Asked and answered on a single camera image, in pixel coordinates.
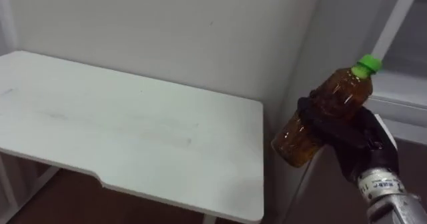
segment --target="bottle neck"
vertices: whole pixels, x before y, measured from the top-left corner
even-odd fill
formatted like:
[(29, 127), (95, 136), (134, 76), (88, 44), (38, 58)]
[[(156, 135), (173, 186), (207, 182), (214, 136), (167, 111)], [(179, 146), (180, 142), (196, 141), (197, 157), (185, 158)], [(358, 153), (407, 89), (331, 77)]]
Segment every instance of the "bottle neck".
[(352, 73), (361, 79), (366, 79), (374, 72), (363, 64), (357, 64), (352, 67)]

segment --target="green bottle cap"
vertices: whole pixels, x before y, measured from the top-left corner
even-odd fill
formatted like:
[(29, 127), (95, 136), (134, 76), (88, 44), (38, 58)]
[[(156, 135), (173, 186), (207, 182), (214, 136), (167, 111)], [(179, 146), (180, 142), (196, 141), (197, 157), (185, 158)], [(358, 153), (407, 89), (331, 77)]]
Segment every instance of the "green bottle cap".
[(381, 66), (381, 60), (371, 55), (365, 55), (352, 67), (352, 73), (361, 79), (365, 79), (379, 71)]

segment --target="wooden floor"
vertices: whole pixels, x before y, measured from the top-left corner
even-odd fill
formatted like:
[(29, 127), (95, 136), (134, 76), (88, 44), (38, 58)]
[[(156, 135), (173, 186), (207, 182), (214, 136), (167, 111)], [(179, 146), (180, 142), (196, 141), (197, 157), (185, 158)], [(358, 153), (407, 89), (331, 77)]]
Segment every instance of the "wooden floor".
[(201, 213), (104, 189), (91, 176), (60, 170), (9, 223), (199, 224), (202, 219)]

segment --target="black glove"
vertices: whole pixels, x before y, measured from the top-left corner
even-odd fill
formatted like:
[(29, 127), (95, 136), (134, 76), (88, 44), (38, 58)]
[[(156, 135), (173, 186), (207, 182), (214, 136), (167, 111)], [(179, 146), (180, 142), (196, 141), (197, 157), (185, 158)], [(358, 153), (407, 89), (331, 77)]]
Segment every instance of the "black glove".
[(374, 114), (361, 107), (349, 122), (322, 114), (308, 97), (298, 100), (304, 127), (336, 152), (342, 175), (351, 183), (364, 171), (383, 167), (399, 174), (398, 153)]

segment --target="white wall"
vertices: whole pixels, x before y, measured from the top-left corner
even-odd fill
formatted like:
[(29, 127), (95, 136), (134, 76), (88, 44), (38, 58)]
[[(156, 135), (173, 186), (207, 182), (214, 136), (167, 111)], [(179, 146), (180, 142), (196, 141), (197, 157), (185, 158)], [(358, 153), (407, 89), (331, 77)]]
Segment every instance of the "white wall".
[(261, 100), (275, 116), (316, 0), (10, 0), (17, 48)]

